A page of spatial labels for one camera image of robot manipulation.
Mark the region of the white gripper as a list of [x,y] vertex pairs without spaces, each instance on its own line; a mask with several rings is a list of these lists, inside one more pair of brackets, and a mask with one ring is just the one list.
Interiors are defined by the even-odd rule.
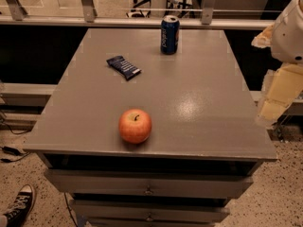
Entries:
[[276,71],[268,70],[263,79],[256,116],[256,123],[262,127],[275,124],[303,91],[301,6],[302,0],[292,0],[275,24],[267,26],[251,42],[257,48],[271,47],[272,56],[284,62]]

